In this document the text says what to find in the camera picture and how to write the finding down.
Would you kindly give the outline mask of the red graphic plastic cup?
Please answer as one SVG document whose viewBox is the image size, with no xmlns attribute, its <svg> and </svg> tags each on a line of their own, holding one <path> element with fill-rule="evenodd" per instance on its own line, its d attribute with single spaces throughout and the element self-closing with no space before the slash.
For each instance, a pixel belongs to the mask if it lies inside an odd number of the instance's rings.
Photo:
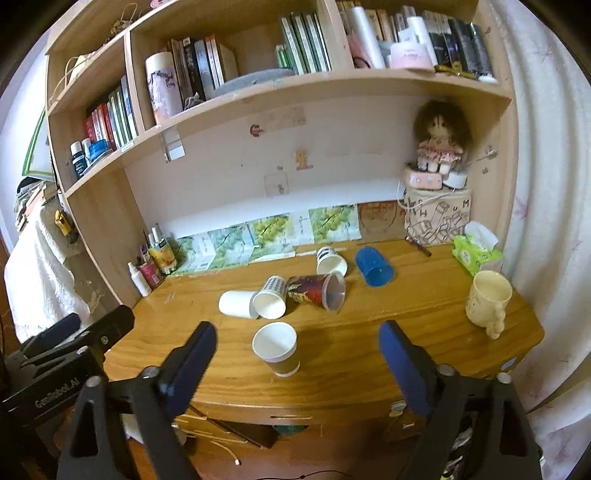
<svg viewBox="0 0 591 480">
<path fill-rule="evenodd" d="M 337 313 L 346 299 L 345 278 L 339 272 L 290 277 L 287 297 L 297 304 L 310 304 Z"/>
</svg>

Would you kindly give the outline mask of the white cylinder tube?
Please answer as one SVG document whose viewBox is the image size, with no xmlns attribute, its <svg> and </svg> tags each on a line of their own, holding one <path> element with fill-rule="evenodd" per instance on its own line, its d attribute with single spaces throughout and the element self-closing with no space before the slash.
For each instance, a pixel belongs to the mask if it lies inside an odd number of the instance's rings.
<svg viewBox="0 0 591 480">
<path fill-rule="evenodd" d="M 183 111 L 172 54 L 164 51 L 149 56 L 145 70 L 154 119 L 161 125 Z"/>
</svg>

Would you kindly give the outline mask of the patterned white paper cup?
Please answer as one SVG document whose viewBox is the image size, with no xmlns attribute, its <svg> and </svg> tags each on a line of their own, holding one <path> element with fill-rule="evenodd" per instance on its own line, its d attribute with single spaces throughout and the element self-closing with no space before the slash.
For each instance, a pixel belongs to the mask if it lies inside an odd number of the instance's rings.
<svg viewBox="0 0 591 480">
<path fill-rule="evenodd" d="M 256 293 L 252 305 L 260 317 L 276 320 L 283 317 L 287 311 L 287 281 L 283 277 L 273 275 Z"/>
</svg>

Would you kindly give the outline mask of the white curtain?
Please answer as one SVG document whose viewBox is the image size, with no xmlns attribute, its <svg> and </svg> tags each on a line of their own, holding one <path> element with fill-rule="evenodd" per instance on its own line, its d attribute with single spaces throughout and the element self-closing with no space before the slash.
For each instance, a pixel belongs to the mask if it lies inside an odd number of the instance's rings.
<svg viewBox="0 0 591 480">
<path fill-rule="evenodd" d="M 547 479 L 587 477 L 590 450 L 590 85 L 559 38 L 518 1 L 495 1 L 519 128 L 505 275 L 543 341 L 513 378 Z"/>
</svg>

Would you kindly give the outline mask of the wooden bookshelf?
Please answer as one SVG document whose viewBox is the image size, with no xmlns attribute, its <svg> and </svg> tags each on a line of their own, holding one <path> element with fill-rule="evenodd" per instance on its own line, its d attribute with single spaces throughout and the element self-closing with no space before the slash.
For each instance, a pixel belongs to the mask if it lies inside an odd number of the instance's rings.
<svg viewBox="0 0 591 480">
<path fill-rule="evenodd" d="M 393 199 L 415 156 L 412 125 L 430 99 L 457 104 L 468 148 L 473 217 L 505 239 L 515 191 L 515 93 L 489 1 L 420 1 L 419 10 L 478 24 L 496 82 L 353 65 L 332 1 L 170 1 L 109 30 L 123 1 L 79 1 L 51 28 L 47 107 L 57 178 L 113 303 L 139 295 L 127 271 L 148 229 L 172 237 L 315 207 Z M 280 17 L 318 15 L 328 72 L 247 87 L 155 122 L 145 60 L 171 39 L 214 35 L 240 72 L 273 65 Z M 70 145 L 88 161 L 77 179 Z"/>
</svg>

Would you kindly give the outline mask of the white paper cup lying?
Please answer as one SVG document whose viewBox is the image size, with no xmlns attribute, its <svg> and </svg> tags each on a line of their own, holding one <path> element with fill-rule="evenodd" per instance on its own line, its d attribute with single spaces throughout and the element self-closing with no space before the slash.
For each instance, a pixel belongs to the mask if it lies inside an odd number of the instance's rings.
<svg viewBox="0 0 591 480">
<path fill-rule="evenodd" d="M 259 314 L 253 306 L 256 291 L 230 290 L 221 294 L 218 300 L 218 310 L 223 315 L 256 319 Z"/>
</svg>

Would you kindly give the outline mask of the black striped paper cup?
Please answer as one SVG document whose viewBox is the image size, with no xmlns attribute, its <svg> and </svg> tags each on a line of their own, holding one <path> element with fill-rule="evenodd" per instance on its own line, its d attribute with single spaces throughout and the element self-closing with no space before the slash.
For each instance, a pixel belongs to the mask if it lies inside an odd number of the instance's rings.
<svg viewBox="0 0 591 480">
<path fill-rule="evenodd" d="M 345 277 L 346 273 L 348 273 L 348 263 L 334 248 L 324 246 L 318 249 L 315 272 L 318 275 L 339 273 L 342 277 Z"/>
</svg>

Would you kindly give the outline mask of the pink small case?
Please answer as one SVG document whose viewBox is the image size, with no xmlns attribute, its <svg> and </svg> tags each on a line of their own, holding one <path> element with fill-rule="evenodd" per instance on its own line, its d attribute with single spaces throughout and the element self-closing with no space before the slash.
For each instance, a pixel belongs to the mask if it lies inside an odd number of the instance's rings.
<svg viewBox="0 0 591 480">
<path fill-rule="evenodd" d="M 416 170 L 409 165 L 403 170 L 403 181 L 407 187 L 416 190 L 439 191 L 443 188 L 440 173 Z"/>
</svg>

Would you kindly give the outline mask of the brown paper cup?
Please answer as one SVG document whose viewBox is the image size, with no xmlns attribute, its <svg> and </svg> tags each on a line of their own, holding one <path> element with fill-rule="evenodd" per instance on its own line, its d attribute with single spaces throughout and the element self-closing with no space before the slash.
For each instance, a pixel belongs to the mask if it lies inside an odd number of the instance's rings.
<svg viewBox="0 0 591 480">
<path fill-rule="evenodd" d="M 252 338 L 252 351 L 277 377 L 287 378 L 300 370 L 297 331 L 286 322 L 263 326 Z"/>
</svg>

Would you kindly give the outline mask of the cream ceramic mug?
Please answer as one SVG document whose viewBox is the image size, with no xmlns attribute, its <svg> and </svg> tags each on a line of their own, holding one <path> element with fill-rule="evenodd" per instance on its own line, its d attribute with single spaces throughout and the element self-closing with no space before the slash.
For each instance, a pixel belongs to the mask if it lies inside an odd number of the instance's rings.
<svg viewBox="0 0 591 480">
<path fill-rule="evenodd" d="M 465 305 L 467 318 L 496 340 L 505 329 L 506 308 L 513 295 L 511 283 L 500 273 L 478 272 Z"/>
</svg>

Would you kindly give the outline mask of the pink cosmetic tube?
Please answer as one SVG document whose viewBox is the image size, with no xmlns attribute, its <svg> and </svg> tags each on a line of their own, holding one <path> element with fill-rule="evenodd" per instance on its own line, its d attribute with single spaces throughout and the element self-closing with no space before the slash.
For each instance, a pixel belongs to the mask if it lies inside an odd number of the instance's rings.
<svg viewBox="0 0 591 480">
<path fill-rule="evenodd" d="M 138 269 L 152 290 L 155 290 L 162 283 L 162 274 L 152 260 L 140 264 Z"/>
</svg>

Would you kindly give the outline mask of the green tissue pack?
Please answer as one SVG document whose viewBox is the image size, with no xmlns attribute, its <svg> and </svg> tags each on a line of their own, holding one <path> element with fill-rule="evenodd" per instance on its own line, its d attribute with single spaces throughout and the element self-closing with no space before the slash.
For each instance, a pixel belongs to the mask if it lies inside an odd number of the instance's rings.
<svg viewBox="0 0 591 480">
<path fill-rule="evenodd" d="M 499 239 L 485 225 L 470 221 L 464 233 L 453 241 L 453 256 L 472 275 L 483 270 L 501 272 L 504 254 L 498 249 Z"/>
</svg>

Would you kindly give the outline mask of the yellow lotion bottle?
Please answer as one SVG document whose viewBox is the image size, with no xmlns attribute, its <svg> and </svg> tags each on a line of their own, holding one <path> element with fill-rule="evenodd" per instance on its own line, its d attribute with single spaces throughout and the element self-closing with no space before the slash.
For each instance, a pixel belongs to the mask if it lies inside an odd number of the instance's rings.
<svg viewBox="0 0 591 480">
<path fill-rule="evenodd" d="M 163 275 L 172 274 L 177 268 L 176 257 L 158 224 L 151 227 L 148 240 L 150 243 L 148 253 L 152 256 L 161 273 Z"/>
</svg>

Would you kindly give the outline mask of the grey flat pouch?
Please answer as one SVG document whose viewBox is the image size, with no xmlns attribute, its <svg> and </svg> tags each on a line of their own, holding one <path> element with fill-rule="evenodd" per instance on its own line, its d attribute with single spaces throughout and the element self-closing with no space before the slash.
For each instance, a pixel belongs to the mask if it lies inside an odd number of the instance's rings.
<svg viewBox="0 0 591 480">
<path fill-rule="evenodd" d="M 221 86 L 217 87 L 213 91 L 212 99 L 250 86 L 281 80 L 293 76 L 296 76 L 296 74 L 290 68 L 266 69 L 252 72 L 224 82 Z"/>
</svg>

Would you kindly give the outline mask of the blue plastic cup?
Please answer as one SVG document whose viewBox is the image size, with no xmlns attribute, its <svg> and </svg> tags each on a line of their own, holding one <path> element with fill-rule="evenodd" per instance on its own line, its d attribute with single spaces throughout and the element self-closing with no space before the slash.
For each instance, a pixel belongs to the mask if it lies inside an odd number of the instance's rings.
<svg viewBox="0 0 591 480">
<path fill-rule="evenodd" d="M 365 246 L 356 252 L 356 267 L 370 287 L 378 288 L 387 285 L 394 279 L 394 267 L 372 246 Z"/>
</svg>

